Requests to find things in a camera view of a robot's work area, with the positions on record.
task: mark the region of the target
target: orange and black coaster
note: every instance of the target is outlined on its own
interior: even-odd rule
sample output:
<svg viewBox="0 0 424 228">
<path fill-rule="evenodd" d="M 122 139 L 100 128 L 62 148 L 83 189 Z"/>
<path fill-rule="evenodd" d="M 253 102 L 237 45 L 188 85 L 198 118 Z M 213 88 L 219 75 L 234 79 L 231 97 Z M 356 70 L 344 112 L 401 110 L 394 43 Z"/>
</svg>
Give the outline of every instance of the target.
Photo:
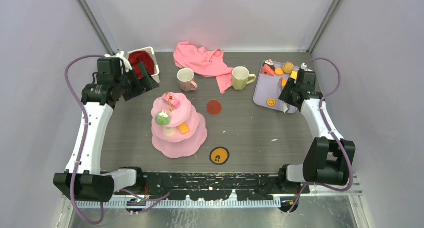
<svg viewBox="0 0 424 228">
<path fill-rule="evenodd" d="M 223 111 L 223 106 L 216 99 L 209 101 L 207 103 L 207 112 L 211 115 L 219 115 Z"/>
<path fill-rule="evenodd" d="M 227 148 L 217 147 L 210 152 L 209 159 L 215 165 L 221 166 L 227 163 L 230 158 L 230 152 Z"/>
</svg>

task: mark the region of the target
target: wooden tabletop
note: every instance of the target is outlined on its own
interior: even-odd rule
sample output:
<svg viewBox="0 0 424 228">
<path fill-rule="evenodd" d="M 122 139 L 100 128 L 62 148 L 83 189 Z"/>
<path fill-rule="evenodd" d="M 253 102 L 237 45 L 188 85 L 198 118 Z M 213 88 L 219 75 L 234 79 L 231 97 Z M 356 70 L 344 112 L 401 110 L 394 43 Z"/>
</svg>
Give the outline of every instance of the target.
<svg viewBox="0 0 424 228">
<path fill-rule="evenodd" d="M 220 94 L 215 78 L 195 76 L 198 90 L 186 93 L 206 119 L 208 137 L 190 157 L 171 159 L 152 145 L 151 109 L 156 98 L 180 90 L 173 53 L 157 53 L 160 87 L 128 102 L 121 99 L 107 126 L 101 154 L 101 168 L 115 171 L 137 166 L 152 172 L 277 173 L 285 164 L 301 164 L 313 141 L 305 118 L 299 112 L 284 114 L 253 102 L 256 82 L 242 91 L 232 87 Z M 224 55 L 229 67 L 244 66 L 258 76 L 264 60 L 292 62 L 300 67 L 312 59 L 308 53 L 232 53 Z M 314 70 L 313 64 L 308 68 Z M 218 100 L 219 115 L 210 115 L 207 104 Z M 212 149 L 225 147 L 230 158 L 224 165 L 212 164 Z"/>
</svg>

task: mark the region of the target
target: pink cake stand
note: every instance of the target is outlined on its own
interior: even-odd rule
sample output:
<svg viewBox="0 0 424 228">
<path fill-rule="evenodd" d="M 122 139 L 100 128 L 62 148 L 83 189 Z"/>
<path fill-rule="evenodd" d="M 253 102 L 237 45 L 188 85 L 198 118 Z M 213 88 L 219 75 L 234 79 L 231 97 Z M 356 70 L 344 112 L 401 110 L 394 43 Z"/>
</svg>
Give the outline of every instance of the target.
<svg viewBox="0 0 424 228">
<path fill-rule="evenodd" d="M 172 117 L 171 122 L 166 125 L 166 127 L 177 127 L 189 119 L 192 103 L 182 93 L 171 92 L 169 95 L 179 100 L 180 107 L 171 112 L 169 104 L 164 100 L 167 94 L 164 94 L 154 101 L 153 109 L 151 109 L 151 116 L 155 119 L 159 112 L 165 110 Z"/>
<path fill-rule="evenodd" d="M 153 138 L 151 140 L 153 146 L 168 158 L 175 159 L 194 155 L 200 149 L 200 146 L 206 141 L 206 137 L 208 136 L 205 118 L 203 115 L 199 113 L 197 114 L 200 117 L 200 123 L 197 127 L 197 131 L 191 138 L 178 143 L 171 143 L 160 139 L 155 135 L 155 133 L 153 133 Z"/>
<path fill-rule="evenodd" d="M 185 123 L 190 128 L 190 132 L 186 134 L 181 134 L 181 132 L 177 130 L 174 135 L 166 136 L 162 131 L 163 126 L 156 124 L 155 119 L 152 119 L 151 132 L 155 134 L 159 139 L 170 143 L 182 142 L 186 139 L 191 138 L 196 133 L 196 130 L 200 124 L 200 115 L 196 112 L 196 108 L 194 106 L 191 106 L 191 115 L 188 120 L 185 121 Z"/>
</svg>

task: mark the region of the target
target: white plastic bin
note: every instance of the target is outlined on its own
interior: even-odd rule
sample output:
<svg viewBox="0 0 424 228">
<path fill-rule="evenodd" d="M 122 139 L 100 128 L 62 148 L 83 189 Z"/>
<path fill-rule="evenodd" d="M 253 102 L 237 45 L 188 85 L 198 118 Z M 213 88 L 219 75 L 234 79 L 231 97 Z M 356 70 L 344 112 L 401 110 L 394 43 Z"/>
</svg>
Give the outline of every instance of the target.
<svg viewBox="0 0 424 228">
<path fill-rule="evenodd" d="M 153 62 L 154 62 L 154 75 L 152 75 L 151 77 L 157 83 L 160 83 L 161 80 L 159 79 L 159 73 L 160 73 L 160 71 L 159 71 L 159 65 L 158 65 L 158 61 L 156 60 L 156 55 L 155 55 L 155 51 L 153 50 L 153 47 L 150 47 L 149 46 L 149 47 L 146 47 L 146 48 L 143 48 L 143 49 L 136 49 L 136 50 L 133 50 L 133 51 L 129 51 L 128 54 L 131 54 L 133 52 L 141 52 L 141 51 L 147 52 L 150 55 L 150 57 L 153 59 Z"/>
</svg>

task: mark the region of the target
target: lavender tray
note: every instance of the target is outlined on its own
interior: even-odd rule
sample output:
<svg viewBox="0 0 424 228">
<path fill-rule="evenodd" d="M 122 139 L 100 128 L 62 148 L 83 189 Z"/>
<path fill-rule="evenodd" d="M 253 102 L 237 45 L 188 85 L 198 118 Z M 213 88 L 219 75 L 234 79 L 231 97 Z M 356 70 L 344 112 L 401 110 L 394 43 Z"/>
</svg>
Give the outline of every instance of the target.
<svg viewBox="0 0 424 228">
<path fill-rule="evenodd" d="M 275 68 L 281 68 L 282 63 L 272 61 L 274 63 Z M 256 83 L 256 89 L 254 90 L 253 95 L 253 102 L 261 107 L 273 109 L 282 112 L 284 108 L 284 102 L 279 100 L 278 97 L 280 96 L 281 92 L 283 91 L 283 88 L 281 86 L 280 79 L 284 78 L 286 81 L 289 80 L 290 75 L 289 74 L 283 74 L 282 76 L 274 75 L 269 76 L 266 74 L 261 74 L 262 67 L 264 67 L 264 62 L 262 62 L 262 65 L 260 66 L 259 75 L 257 78 Z M 298 72 L 299 67 L 295 66 L 294 71 Z M 269 106 L 267 104 L 268 99 L 274 99 L 276 101 L 275 106 Z M 294 106 L 290 105 L 290 109 L 287 113 L 295 113 L 298 109 Z"/>
</svg>

